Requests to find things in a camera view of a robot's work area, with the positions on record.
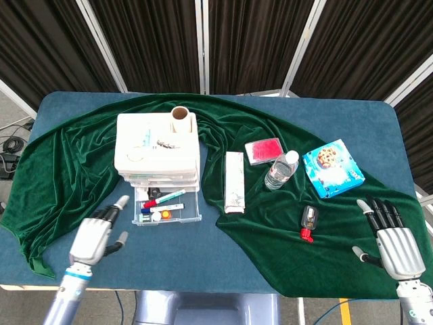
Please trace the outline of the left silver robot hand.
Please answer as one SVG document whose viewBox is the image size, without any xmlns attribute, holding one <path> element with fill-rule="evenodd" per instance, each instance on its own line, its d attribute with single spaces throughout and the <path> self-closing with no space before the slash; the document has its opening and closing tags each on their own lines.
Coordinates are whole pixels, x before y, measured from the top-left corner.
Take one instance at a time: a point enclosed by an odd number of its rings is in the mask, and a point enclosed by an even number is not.
<svg viewBox="0 0 433 325">
<path fill-rule="evenodd" d="M 103 257 L 119 251 L 126 244 L 129 237 L 126 231 L 120 234 L 114 244 L 108 245 L 108 240 L 129 198 L 127 195 L 121 196 L 113 205 L 96 210 L 92 216 L 82 220 L 69 252 L 72 265 L 96 265 Z"/>
</svg>

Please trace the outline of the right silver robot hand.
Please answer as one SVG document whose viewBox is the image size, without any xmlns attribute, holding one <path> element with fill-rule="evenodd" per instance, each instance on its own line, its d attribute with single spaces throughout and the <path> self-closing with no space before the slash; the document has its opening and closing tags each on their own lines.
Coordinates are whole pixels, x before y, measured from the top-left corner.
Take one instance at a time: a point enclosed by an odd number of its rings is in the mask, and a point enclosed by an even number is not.
<svg viewBox="0 0 433 325">
<path fill-rule="evenodd" d="M 385 269 L 394 280 L 416 280 L 425 272 L 426 266 L 412 231 L 405 226 L 398 209 L 388 200 L 369 197 L 358 199 L 373 232 L 380 253 L 373 257 L 358 246 L 352 251 L 364 263 Z"/>
</svg>

